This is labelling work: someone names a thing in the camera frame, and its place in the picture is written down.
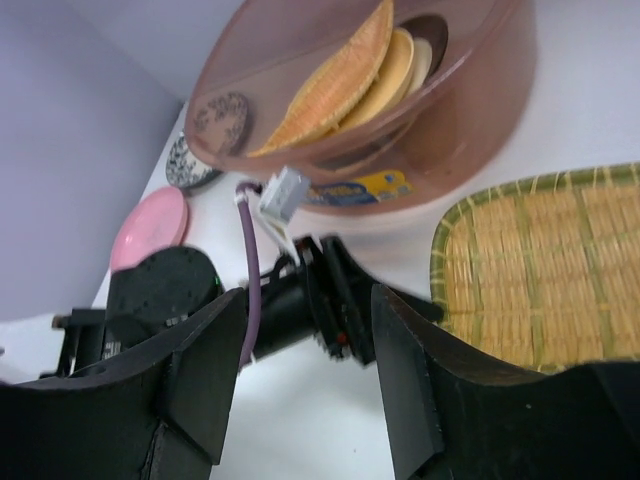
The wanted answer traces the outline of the dark rimmed cream plate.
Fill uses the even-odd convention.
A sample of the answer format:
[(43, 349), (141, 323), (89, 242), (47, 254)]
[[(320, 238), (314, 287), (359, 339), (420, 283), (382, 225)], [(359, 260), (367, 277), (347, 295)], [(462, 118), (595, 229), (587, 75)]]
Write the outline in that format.
[(440, 67), (449, 40), (446, 20), (436, 14), (413, 17), (400, 24), (413, 38), (415, 68), (406, 95), (419, 90)]

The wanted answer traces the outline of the boat shaped woven plate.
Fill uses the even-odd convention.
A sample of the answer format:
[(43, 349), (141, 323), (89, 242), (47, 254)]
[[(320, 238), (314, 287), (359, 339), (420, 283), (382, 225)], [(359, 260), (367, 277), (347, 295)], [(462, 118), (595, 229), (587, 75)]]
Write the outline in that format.
[(394, 3), (382, 1), (348, 41), (300, 87), (286, 114), (262, 147), (260, 157), (321, 138), (351, 112), (370, 88), (387, 54)]

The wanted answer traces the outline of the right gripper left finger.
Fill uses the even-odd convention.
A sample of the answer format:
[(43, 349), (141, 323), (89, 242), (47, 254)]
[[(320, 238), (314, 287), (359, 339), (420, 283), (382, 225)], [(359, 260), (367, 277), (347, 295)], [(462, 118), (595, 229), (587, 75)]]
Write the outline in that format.
[(245, 303), (230, 290), (69, 377), (2, 386), (2, 478), (208, 478), (224, 446)]

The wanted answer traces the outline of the blue floral ceramic plate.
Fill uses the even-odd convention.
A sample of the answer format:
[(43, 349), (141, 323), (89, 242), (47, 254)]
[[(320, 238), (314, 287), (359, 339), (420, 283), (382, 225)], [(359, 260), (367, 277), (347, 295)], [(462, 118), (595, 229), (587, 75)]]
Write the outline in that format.
[[(197, 108), (193, 125), (199, 134), (210, 130), (209, 145), (215, 154), (235, 154), (249, 129), (249, 101), (237, 91), (212, 96)], [(165, 163), (168, 184), (190, 191), (203, 187), (221, 174), (221, 171), (203, 163), (193, 154), (184, 131), (181, 131)]]

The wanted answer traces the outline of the pink plastic plate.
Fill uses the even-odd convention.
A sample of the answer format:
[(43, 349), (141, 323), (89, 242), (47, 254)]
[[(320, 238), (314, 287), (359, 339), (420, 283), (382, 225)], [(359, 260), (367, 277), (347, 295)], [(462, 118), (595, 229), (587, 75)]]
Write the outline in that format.
[(120, 227), (111, 250), (110, 271), (131, 268), (156, 251), (179, 245), (188, 221), (189, 206), (181, 190), (166, 186), (153, 191)]

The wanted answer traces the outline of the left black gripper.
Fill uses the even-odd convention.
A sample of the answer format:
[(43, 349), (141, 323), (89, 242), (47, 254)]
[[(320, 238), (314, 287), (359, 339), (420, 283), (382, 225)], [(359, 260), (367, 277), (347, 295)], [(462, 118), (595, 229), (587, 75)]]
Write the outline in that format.
[(259, 357), (274, 355), (314, 337), (334, 360), (354, 359), (363, 367), (376, 361), (372, 295), (387, 288), (423, 323), (443, 329), (443, 308), (374, 277), (337, 235), (315, 241), (298, 238), (300, 263), (282, 253), (261, 276)]

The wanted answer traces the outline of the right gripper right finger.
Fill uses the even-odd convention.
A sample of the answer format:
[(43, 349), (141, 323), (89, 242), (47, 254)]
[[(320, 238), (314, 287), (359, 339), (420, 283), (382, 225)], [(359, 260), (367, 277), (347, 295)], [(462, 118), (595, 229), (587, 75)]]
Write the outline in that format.
[(377, 369), (399, 479), (635, 479), (639, 366), (544, 374), (458, 339), (383, 285)]

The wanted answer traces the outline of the round orange plastic plate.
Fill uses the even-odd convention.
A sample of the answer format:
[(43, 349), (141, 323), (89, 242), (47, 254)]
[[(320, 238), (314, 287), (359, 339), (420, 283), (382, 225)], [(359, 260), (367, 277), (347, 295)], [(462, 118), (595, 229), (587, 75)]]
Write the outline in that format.
[(363, 98), (339, 123), (335, 134), (367, 123), (397, 105), (409, 88), (415, 70), (415, 46), (412, 35), (395, 28), (386, 56), (374, 82)]

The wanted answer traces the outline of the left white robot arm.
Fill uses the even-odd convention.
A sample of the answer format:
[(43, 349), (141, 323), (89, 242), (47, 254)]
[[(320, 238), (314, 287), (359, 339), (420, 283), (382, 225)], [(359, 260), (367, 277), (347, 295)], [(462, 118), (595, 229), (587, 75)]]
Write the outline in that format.
[[(326, 354), (367, 366), (373, 346), (371, 289), (378, 279), (330, 235), (294, 242), (301, 263), (285, 253), (260, 277), (261, 310), (251, 360), (317, 338)], [(116, 356), (187, 320), (225, 291), (201, 250), (174, 246), (112, 274), (103, 309), (75, 308), (52, 326), (64, 334), (57, 367), (42, 378), (65, 378)]]

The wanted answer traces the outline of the rectangular green bamboo tray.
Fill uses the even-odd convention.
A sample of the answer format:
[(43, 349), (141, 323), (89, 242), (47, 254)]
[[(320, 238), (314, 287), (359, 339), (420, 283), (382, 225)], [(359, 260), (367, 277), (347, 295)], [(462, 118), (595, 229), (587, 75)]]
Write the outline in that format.
[(555, 373), (639, 357), (639, 166), (561, 171), (451, 206), (430, 257), (441, 327)]

